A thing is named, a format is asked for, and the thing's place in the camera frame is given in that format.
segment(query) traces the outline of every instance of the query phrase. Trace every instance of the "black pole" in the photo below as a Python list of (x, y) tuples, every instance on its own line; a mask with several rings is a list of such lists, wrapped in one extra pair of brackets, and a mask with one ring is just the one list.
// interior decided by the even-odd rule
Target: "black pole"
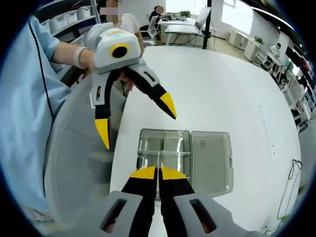
[[(212, 0), (207, 0), (207, 6), (212, 6)], [(209, 25), (211, 23), (211, 14), (209, 14), (209, 16), (206, 19), (206, 26), (205, 26), (205, 31), (204, 31), (204, 35), (205, 36), (204, 36), (204, 41), (203, 41), (203, 49), (207, 48), (207, 41), (209, 39)]]

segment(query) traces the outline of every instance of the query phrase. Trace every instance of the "computer monitor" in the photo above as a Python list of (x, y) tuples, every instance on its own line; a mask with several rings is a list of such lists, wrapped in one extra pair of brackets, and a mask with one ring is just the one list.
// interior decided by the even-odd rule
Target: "computer monitor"
[(201, 12), (197, 16), (197, 20), (195, 22), (195, 26), (201, 30), (203, 25), (206, 23), (207, 18), (211, 14), (211, 7), (204, 7), (202, 8)]

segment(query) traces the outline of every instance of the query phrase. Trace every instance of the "round white table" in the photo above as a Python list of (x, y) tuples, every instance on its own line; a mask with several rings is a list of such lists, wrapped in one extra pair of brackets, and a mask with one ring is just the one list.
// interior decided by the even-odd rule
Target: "round white table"
[[(135, 171), (142, 128), (229, 132), (234, 189), (214, 200), (247, 230), (277, 226), (292, 159), (301, 160), (301, 154), (293, 116), (271, 76), (232, 56), (196, 48), (147, 47), (144, 59), (172, 96), (178, 118), (170, 118), (136, 88), (129, 94), (110, 190), (120, 191)], [(289, 200), (287, 213), (292, 210), (299, 179), (289, 181), (280, 216), (285, 215)], [(149, 236), (167, 236), (159, 203)]]

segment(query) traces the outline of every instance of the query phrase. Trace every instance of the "black circular sensor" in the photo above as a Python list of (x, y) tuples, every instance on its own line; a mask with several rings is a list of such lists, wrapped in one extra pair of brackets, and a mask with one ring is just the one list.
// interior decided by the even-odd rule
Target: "black circular sensor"
[(126, 47), (117, 47), (113, 50), (112, 56), (115, 58), (121, 58), (124, 57), (127, 54), (127, 48)]

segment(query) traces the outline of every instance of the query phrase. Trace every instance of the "white wristband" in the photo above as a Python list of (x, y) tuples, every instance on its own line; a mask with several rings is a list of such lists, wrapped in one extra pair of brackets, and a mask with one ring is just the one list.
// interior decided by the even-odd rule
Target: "white wristband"
[(81, 68), (81, 69), (85, 69), (84, 67), (82, 67), (80, 65), (80, 62), (79, 62), (79, 58), (80, 58), (80, 54), (82, 53), (82, 51), (84, 51), (86, 49), (86, 47), (80, 47), (78, 48), (76, 51), (75, 51), (75, 54), (74, 54), (74, 62), (75, 62), (75, 66), (77, 68)]

